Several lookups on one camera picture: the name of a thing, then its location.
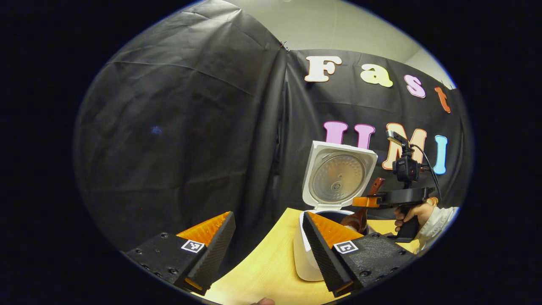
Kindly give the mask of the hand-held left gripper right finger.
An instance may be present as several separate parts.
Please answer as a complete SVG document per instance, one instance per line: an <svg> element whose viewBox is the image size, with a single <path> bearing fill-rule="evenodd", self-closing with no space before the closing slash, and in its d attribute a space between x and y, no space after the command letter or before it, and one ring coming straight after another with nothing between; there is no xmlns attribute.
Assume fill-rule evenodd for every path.
<svg viewBox="0 0 542 305"><path fill-rule="evenodd" d="M309 211L304 213L302 228L335 297L380 284L417 258L389 236L362 235Z"/></svg>

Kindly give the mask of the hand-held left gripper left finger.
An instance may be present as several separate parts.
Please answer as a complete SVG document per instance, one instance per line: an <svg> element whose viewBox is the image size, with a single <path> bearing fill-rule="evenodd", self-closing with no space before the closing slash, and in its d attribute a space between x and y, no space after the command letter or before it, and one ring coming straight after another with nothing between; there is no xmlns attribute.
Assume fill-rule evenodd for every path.
<svg viewBox="0 0 542 305"><path fill-rule="evenodd" d="M228 211L180 233L161 232L125 254L156 277L204 296L236 230Z"/></svg>

